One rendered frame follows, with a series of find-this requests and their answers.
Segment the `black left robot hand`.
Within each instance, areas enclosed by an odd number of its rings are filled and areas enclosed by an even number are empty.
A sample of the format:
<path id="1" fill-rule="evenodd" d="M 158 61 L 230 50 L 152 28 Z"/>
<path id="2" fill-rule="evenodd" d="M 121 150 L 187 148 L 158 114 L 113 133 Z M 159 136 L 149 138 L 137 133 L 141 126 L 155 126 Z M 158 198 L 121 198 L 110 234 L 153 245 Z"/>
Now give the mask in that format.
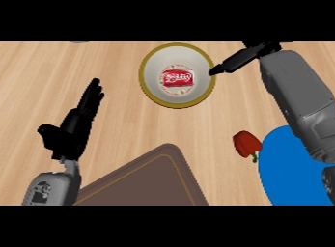
<path id="1" fill-rule="evenodd" d="M 93 78 L 76 107 L 67 111 L 62 124 L 59 126 L 41 124 L 37 128 L 44 148 L 53 152 L 51 158 L 54 160 L 78 160 L 82 155 L 93 119 L 104 97 L 101 89 L 100 79 Z"/>

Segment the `blue bowl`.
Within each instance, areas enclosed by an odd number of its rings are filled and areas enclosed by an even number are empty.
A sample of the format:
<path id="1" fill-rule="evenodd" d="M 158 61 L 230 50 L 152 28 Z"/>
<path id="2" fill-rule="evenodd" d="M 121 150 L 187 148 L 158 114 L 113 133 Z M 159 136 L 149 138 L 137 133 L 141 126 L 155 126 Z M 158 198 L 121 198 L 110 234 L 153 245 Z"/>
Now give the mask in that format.
<path id="1" fill-rule="evenodd" d="M 311 159 L 290 127 L 277 127 L 265 136 L 258 152 L 258 173 L 274 206 L 330 206 L 321 171 L 330 164 Z"/>

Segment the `brown placemat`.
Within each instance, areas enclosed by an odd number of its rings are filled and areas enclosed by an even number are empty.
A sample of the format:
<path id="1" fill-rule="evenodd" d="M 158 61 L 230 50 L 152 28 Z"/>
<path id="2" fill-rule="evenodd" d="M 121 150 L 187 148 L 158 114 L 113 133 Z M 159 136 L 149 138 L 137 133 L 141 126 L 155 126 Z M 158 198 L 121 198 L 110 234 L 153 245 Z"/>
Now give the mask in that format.
<path id="1" fill-rule="evenodd" d="M 162 144 L 79 189 L 76 206 L 206 206 L 178 147 Z"/>

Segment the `white plate with gold rim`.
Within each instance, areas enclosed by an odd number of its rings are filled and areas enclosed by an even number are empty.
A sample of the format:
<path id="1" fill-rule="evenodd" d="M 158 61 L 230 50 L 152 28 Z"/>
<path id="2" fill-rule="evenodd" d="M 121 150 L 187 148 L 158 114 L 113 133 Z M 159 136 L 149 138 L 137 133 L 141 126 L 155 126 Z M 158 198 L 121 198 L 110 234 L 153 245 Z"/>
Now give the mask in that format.
<path id="1" fill-rule="evenodd" d="M 150 50 L 138 68 L 140 87 L 146 97 L 160 106 L 189 108 L 211 94 L 215 77 L 206 53 L 193 45 L 171 42 Z"/>

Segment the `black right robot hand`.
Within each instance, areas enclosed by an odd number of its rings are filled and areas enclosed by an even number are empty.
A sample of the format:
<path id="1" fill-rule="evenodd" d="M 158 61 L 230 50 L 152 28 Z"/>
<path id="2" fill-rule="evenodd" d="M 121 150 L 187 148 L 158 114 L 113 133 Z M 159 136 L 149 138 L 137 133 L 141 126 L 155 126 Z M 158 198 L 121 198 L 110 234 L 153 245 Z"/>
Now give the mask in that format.
<path id="1" fill-rule="evenodd" d="M 215 65 L 208 75 L 217 75 L 219 73 L 233 73 L 242 68 L 253 59 L 277 52 L 281 47 L 277 41 L 245 41 L 243 48 L 239 49 L 227 59 Z"/>

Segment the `red bell pepper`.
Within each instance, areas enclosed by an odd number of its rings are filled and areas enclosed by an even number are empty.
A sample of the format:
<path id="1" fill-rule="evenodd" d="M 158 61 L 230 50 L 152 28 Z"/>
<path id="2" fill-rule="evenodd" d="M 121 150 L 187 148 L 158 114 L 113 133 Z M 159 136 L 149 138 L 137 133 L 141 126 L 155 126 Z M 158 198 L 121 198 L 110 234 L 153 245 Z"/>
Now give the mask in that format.
<path id="1" fill-rule="evenodd" d="M 256 153 L 262 148 L 261 142 L 256 137 L 248 131 L 242 130 L 231 136 L 231 143 L 237 154 L 243 158 L 250 156 L 252 162 L 256 162 Z"/>

